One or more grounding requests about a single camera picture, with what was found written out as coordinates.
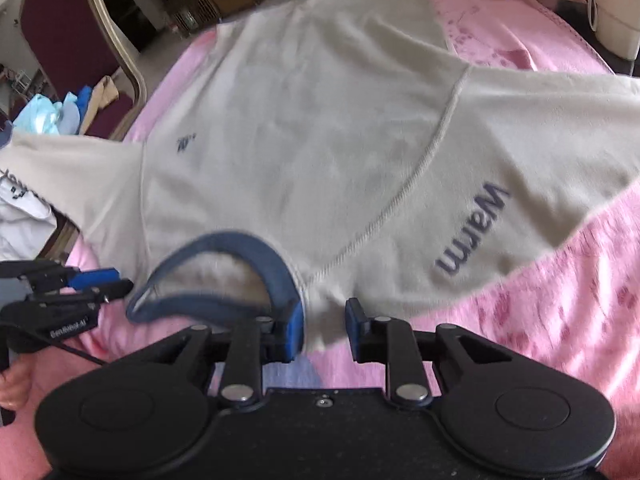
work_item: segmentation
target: pink bedsheet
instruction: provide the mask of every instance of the pink bedsheet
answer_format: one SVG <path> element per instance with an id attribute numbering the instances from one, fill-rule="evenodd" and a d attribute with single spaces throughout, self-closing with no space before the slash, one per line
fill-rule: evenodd
<path id="1" fill-rule="evenodd" d="M 609 69 L 567 25 L 526 0 L 433 0 L 453 49 L 465 59 L 526 70 L 605 73 Z M 143 140 L 173 96 L 215 43 L 200 36 L 172 68 L 132 127 Z M 578 377 L 613 403 L 619 429 L 604 464 L 616 480 L 640 478 L 640 185 L 594 218 L 556 254 L 450 310 L 412 324 L 432 330 L 453 322 Z M 79 241 L 69 264 L 96 265 Z M 187 325 L 184 319 L 131 326 L 122 304 L 105 306 L 100 327 L 81 337 L 94 355 L 111 359 Z M 328 387 L 380 386 L 380 365 L 358 366 L 345 342 L 309 356 Z M 33 433 L 34 409 L 46 392 L 93 365 L 56 349 L 38 356 L 34 389 L 15 424 L 0 429 L 0 479 L 35 480 L 47 462 Z"/>

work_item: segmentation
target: round joint cover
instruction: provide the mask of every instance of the round joint cover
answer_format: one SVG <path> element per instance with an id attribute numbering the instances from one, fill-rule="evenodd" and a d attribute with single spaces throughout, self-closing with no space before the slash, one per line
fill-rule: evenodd
<path id="1" fill-rule="evenodd" d="M 479 365 L 442 398 L 440 419 L 472 458 L 518 476 L 598 462 L 616 427 L 597 390 L 533 361 Z"/>
<path id="2" fill-rule="evenodd" d="M 153 468 L 191 447 L 209 419 L 206 396 L 170 366 L 115 365 L 53 391 L 36 433 L 53 466 L 118 476 Z"/>
<path id="3" fill-rule="evenodd" d="M 429 397 L 429 391 L 420 384 L 403 384 L 396 390 L 398 397 L 410 402 L 421 402 Z"/>
<path id="4" fill-rule="evenodd" d="M 254 389 L 246 384 L 230 384 L 220 392 L 226 400 L 231 402 L 247 402 L 254 396 Z"/>
<path id="5" fill-rule="evenodd" d="M 495 403 L 498 414 L 517 428 L 548 431 L 557 428 L 570 413 L 569 403 L 556 393 L 540 388 L 516 388 Z"/>

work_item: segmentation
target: chair frame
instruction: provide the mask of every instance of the chair frame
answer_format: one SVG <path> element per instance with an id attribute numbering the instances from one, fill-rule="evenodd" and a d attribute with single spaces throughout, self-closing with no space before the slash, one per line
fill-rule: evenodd
<path id="1" fill-rule="evenodd" d="M 22 16 L 24 3 L 25 0 L 22 0 L 20 3 L 20 17 Z M 109 16 L 109 12 L 104 3 L 104 0 L 87 0 L 87 3 L 92 10 L 95 21 L 98 23 L 98 26 L 104 36 L 104 39 L 109 45 L 110 50 L 116 57 L 116 60 L 118 61 L 118 64 L 120 65 L 122 71 L 125 73 L 133 86 L 133 107 L 122 118 L 120 124 L 109 136 L 109 140 L 121 142 L 122 139 L 124 139 L 124 137 L 127 135 L 129 128 L 134 123 L 134 121 L 142 111 L 142 108 L 144 108 L 146 104 L 146 85 L 142 72 L 140 72 L 140 70 L 136 66 L 136 63 L 130 56 L 127 47 L 120 41 L 111 17 Z M 19 26 L 20 33 L 22 33 L 21 19 Z M 49 78 L 47 77 L 47 73 L 44 70 L 42 70 L 42 73 L 47 78 L 47 80 L 49 80 Z M 56 93 L 60 95 L 58 90 L 55 88 L 55 85 L 53 85 L 50 80 L 49 82 L 53 86 L 54 90 L 56 90 Z M 68 258 L 68 253 L 66 253 L 66 250 L 68 250 L 71 245 L 75 243 L 75 241 L 78 239 L 78 235 L 78 228 L 73 224 L 71 220 L 65 219 L 59 234 L 55 238 L 49 240 L 47 246 L 40 253 L 40 257 L 50 258 L 57 261 L 65 261 L 66 258 Z"/>

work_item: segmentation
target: maroon chair seat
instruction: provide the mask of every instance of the maroon chair seat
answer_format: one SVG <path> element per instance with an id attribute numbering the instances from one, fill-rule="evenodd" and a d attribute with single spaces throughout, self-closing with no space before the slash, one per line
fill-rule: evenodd
<path id="1" fill-rule="evenodd" d="M 126 94 L 120 94 L 113 103 L 100 110 L 91 123 L 86 135 L 108 139 L 115 129 L 133 108 L 133 100 Z"/>

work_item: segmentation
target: white sweatshirt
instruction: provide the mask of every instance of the white sweatshirt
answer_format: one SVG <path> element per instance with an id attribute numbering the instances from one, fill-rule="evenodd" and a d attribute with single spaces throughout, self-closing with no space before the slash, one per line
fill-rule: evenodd
<path id="1" fill-rule="evenodd" d="M 218 30 L 145 144 L 15 134 L 0 169 L 139 285 L 197 236 L 262 238 L 308 349 L 345 336 L 350 296 L 408 319 L 502 279 L 638 176 L 638 81 L 473 67 L 429 0 L 295 0 Z M 264 298 L 228 256 L 158 294 L 194 288 Z"/>

